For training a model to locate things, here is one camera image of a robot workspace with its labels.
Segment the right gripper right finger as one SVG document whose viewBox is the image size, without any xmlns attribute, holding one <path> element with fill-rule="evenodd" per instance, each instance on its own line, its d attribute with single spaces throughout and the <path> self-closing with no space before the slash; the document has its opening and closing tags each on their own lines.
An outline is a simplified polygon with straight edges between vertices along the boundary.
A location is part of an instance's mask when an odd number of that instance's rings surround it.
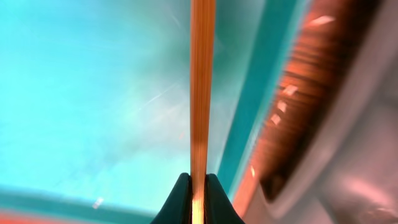
<svg viewBox="0 0 398 224">
<path fill-rule="evenodd" d="M 205 223 L 244 224 L 234 210 L 217 176 L 207 174 L 205 180 Z"/>
</svg>

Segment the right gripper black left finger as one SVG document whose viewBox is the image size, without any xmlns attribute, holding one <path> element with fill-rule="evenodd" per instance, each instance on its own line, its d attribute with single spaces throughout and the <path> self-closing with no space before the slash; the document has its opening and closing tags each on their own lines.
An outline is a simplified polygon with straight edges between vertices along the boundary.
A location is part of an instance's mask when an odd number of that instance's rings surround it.
<svg viewBox="0 0 398 224">
<path fill-rule="evenodd" d="M 191 224 L 191 219 L 192 178 L 188 173 L 182 173 L 150 224 Z"/>
</svg>

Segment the wooden chopstick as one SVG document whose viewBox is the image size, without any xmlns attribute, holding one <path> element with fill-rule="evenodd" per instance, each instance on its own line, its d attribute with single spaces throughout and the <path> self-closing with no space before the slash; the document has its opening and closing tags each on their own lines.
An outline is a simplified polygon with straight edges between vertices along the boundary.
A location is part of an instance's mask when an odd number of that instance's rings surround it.
<svg viewBox="0 0 398 224">
<path fill-rule="evenodd" d="M 216 1 L 192 0 L 190 19 L 190 175 L 192 223 L 205 222 L 205 177 L 208 155 Z"/>
</svg>

